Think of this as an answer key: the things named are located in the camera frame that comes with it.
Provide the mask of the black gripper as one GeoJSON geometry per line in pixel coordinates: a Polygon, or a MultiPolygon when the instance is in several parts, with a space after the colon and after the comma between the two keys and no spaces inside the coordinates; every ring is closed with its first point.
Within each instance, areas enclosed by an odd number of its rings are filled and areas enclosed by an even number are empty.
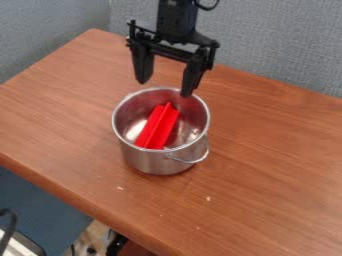
{"type": "Polygon", "coordinates": [[[183,72],[180,95],[190,97],[206,70],[214,66],[219,42],[196,30],[198,12],[212,11],[200,0],[159,0],[156,26],[151,30],[132,19],[127,25],[127,46],[132,54],[135,78],[144,84],[154,73],[155,56],[188,63],[183,72]]]}

